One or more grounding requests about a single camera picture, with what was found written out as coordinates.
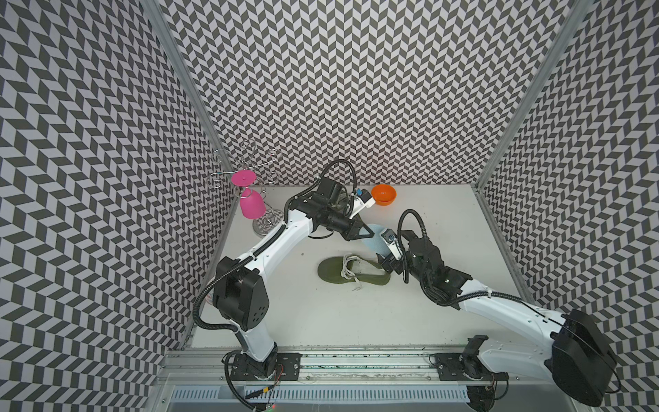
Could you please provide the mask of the olive green sandal with laces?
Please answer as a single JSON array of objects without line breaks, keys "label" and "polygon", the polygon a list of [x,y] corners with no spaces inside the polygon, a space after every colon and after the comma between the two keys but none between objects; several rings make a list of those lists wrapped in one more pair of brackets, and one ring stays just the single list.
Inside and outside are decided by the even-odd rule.
[{"label": "olive green sandal with laces", "polygon": [[343,185],[338,185],[331,194],[329,206],[342,215],[350,217],[354,208],[354,194]]}]

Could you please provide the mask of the grey-blue insole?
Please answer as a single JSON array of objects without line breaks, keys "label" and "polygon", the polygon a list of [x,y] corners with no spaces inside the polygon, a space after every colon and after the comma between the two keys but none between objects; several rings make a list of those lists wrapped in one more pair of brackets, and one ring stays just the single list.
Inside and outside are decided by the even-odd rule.
[{"label": "grey-blue insole", "polygon": [[379,224],[370,223],[367,224],[369,228],[374,231],[375,235],[371,239],[361,240],[370,250],[379,254],[383,258],[387,258],[391,253],[383,240],[380,237],[380,234],[386,230],[386,227],[383,227]]}]

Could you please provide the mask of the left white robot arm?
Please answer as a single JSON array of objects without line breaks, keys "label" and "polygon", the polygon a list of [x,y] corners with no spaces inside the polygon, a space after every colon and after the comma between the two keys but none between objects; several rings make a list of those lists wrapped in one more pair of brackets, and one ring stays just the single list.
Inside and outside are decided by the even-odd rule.
[{"label": "left white robot arm", "polygon": [[355,188],[342,209],[334,207],[344,186],[329,178],[290,197],[282,221],[260,242],[236,259],[224,257],[216,266],[215,278],[196,298],[192,317],[207,331],[231,331],[240,343],[247,369],[256,377],[268,378],[276,369],[278,348],[263,324],[269,310],[267,281],[276,267],[298,243],[318,228],[338,233],[346,241],[374,237],[359,217],[374,206],[367,189]]}]

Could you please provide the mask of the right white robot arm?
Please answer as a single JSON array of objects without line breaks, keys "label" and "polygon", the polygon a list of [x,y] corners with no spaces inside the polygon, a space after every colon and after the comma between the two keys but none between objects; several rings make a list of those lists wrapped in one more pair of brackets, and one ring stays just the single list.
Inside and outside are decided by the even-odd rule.
[{"label": "right white robot arm", "polygon": [[386,228],[375,236],[385,247],[378,260],[388,271],[415,278],[430,302],[477,314],[514,331],[529,345],[508,346],[473,337],[463,353],[466,374],[513,373],[551,381],[575,401],[599,407],[618,382],[612,341],[588,313],[562,313],[496,291],[444,263],[439,248],[412,230]]}]

